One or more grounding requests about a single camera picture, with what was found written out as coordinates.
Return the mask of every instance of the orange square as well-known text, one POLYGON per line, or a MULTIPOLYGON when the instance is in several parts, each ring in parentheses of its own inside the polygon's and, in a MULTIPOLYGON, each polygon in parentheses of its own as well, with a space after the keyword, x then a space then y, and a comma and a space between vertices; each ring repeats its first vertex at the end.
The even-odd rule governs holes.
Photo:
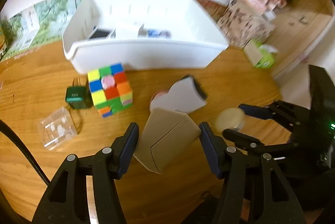
POLYGON ((114 79, 115 79, 116 84, 119 84, 119 83, 127 81, 127 76, 125 72, 119 72, 114 75, 114 79))
POLYGON ((104 107, 104 108, 101 108, 101 109, 98 109, 98 112, 103 115, 103 114, 106 114, 106 113, 109 113, 111 111, 111 107, 104 107))
POLYGON ((129 84, 128 81, 119 83, 116 86, 116 88, 118 89, 120 95, 124 95, 124 94, 128 94, 128 93, 132 92, 130 84, 129 84))
POLYGON ((116 87, 110 87, 106 89, 104 92, 107 100, 120 96, 118 89, 116 89, 116 87))

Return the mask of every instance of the transparent plastic case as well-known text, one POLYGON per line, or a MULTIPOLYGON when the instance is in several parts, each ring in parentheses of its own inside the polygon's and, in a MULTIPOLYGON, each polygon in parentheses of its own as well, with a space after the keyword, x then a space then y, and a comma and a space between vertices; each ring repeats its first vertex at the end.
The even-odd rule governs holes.
POLYGON ((77 135, 69 111, 62 107, 41 120, 38 124, 42 143, 52 150, 77 135))

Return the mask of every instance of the wooden tabletop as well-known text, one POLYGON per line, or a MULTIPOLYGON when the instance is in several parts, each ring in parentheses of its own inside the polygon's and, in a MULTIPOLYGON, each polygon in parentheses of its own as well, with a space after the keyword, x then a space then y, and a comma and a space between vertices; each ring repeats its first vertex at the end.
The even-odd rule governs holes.
MULTIPOLYGON (((205 69, 127 72, 134 106, 105 119, 95 108, 72 111, 78 136, 48 151, 41 144, 37 123, 66 106, 66 88, 78 76, 65 59, 61 42, 56 42, 0 63, 0 118, 21 138, 51 180, 67 155, 94 155, 123 135, 130 122, 136 122, 142 131, 151 96, 169 89, 186 74, 195 76, 208 94, 207 105, 190 114, 196 124, 211 123, 222 110, 240 103, 263 106, 280 98, 269 72, 252 68, 241 50, 228 48, 205 69)), ((242 132, 265 144, 285 143, 289 137, 275 122, 254 118, 246 119, 242 132)), ((128 223, 180 223, 201 203, 204 191, 217 193, 221 183, 210 172, 197 139, 162 175, 149 172, 133 157, 116 188, 128 223)), ((46 189, 19 149, 2 134, 0 188, 13 209, 28 220, 46 189)), ((88 189, 92 198, 90 184, 88 189)))

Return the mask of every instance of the yellow square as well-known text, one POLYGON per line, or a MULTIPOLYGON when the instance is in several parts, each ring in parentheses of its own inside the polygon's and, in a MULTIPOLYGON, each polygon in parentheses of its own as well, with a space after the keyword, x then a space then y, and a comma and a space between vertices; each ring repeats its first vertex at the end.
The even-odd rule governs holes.
POLYGON ((121 102, 125 101, 125 100, 129 100, 133 98, 133 92, 130 92, 128 94, 124 94, 124 95, 120 95, 120 100, 121 102))
POLYGON ((96 70, 92 70, 92 71, 88 72, 87 77, 88 77, 89 82, 100 79, 99 70, 96 69, 96 70))
POLYGON ((103 90, 99 90, 92 93, 93 104, 98 105, 106 101, 106 96, 103 90))

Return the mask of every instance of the white box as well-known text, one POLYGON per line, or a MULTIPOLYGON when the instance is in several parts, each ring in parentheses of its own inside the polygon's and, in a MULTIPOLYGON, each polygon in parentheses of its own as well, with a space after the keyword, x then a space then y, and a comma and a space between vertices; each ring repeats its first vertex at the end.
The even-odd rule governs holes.
POLYGON ((125 70, 204 68, 228 45, 195 0, 83 0, 63 33, 65 57, 80 74, 114 63, 125 70), (86 39, 94 26, 128 21, 169 30, 171 38, 86 39))

